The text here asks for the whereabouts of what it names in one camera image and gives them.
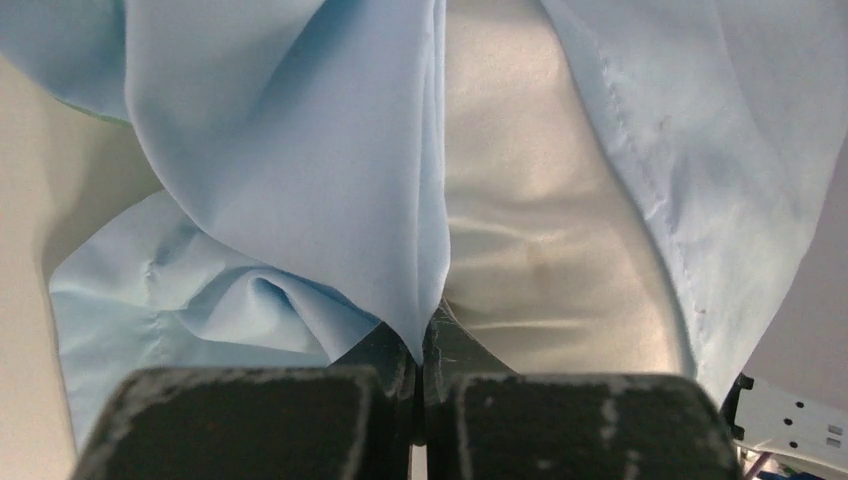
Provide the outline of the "light blue pillowcase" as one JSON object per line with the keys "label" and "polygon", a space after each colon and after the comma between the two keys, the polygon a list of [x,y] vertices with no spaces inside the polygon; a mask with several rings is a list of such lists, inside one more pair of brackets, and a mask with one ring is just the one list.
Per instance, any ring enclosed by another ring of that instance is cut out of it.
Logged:
{"label": "light blue pillowcase", "polygon": [[[451,1],[5,1],[1,51],[162,190],[53,272],[77,446],[131,371],[326,366],[447,305]],[[537,1],[721,402],[847,136],[843,1]]]}

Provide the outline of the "white pillow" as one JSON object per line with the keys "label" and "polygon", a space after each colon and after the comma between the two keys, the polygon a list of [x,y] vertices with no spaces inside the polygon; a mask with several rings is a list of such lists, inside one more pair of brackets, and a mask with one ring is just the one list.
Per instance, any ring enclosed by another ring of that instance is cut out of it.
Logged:
{"label": "white pillow", "polygon": [[537,1],[446,12],[445,298],[512,370],[692,371],[675,296]]}

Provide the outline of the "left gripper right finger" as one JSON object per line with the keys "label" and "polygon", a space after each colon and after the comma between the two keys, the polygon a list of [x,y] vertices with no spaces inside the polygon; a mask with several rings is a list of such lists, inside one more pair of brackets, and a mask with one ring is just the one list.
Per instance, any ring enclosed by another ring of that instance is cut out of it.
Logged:
{"label": "left gripper right finger", "polygon": [[424,341],[432,479],[738,479],[736,451],[694,382],[657,374],[521,375],[447,305]]}

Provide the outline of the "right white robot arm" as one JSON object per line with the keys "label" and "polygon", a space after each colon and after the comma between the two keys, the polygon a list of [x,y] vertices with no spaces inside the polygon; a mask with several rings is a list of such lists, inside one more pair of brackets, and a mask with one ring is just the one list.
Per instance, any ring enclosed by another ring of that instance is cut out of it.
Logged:
{"label": "right white robot arm", "polygon": [[735,443],[822,478],[847,477],[847,412],[740,374],[721,407]]}

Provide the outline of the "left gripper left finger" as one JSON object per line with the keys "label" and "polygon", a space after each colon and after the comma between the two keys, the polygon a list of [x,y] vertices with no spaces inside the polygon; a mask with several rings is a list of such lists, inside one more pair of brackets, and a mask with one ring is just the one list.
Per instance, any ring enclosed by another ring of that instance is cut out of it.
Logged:
{"label": "left gripper left finger", "polygon": [[104,408],[77,479],[404,479],[417,367],[379,325],[325,368],[156,368]]}

